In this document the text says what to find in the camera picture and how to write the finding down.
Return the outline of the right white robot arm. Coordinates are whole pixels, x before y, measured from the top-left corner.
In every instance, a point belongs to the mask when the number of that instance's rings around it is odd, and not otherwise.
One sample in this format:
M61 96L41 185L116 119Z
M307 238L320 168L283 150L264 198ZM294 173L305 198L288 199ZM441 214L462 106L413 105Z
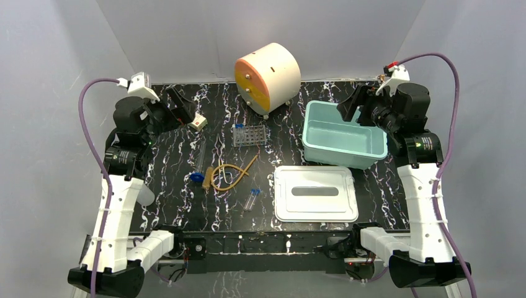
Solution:
M342 119L386 133L402 180L409 217L409 242L392 237L377 223L356 224L349 240L358 257L370 252L383 260L398 288L447 286L471 275L454 250L447 228L437 173L444 165L438 136L426 129L430 95L426 87L400 84L394 94L359 84L337 105Z

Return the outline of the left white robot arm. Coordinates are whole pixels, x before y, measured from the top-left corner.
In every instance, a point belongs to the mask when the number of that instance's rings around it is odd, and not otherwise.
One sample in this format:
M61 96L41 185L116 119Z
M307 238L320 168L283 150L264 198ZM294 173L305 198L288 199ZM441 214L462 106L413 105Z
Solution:
M153 143L166 132L194 120L195 106L176 89L160 100L127 96L115 105L115 128L106 139L102 193L96 225L79 265L70 269L68 282L90 294L136 297L146 272L161 258L180 258L187 252L179 227L159 224L140 242L130 243L135 206L155 199L145 177L153 159Z

